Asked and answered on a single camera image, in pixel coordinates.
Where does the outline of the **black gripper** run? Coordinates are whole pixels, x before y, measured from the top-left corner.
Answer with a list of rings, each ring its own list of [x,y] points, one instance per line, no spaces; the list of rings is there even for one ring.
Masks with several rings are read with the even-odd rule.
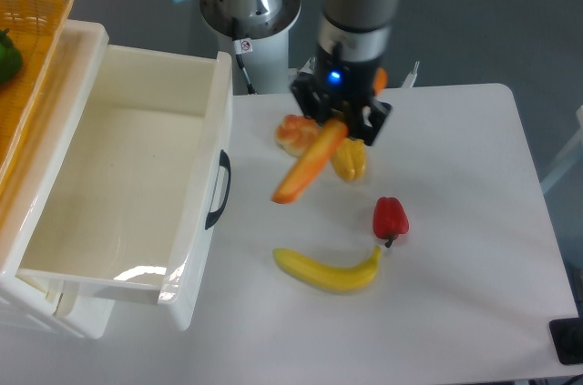
[[[313,71],[301,71],[290,90],[306,117],[320,125],[336,117],[348,127],[350,138],[371,146],[392,111],[373,90],[378,68],[377,59],[350,62],[317,55]]]

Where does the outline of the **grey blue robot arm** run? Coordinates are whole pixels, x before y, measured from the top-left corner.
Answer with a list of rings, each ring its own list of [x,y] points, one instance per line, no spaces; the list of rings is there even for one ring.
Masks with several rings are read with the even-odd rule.
[[[289,33],[301,0],[190,1],[230,54],[236,93],[290,90],[306,117],[319,124],[337,117],[350,138],[374,143],[391,113],[373,82],[399,0],[323,0],[314,52],[296,76],[289,70]]]

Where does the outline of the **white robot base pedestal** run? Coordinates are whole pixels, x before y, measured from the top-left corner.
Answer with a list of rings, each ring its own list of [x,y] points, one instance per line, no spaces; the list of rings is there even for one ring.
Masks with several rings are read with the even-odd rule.
[[[199,8],[219,50],[231,56],[234,94],[289,91],[290,31],[301,0],[199,0]]]

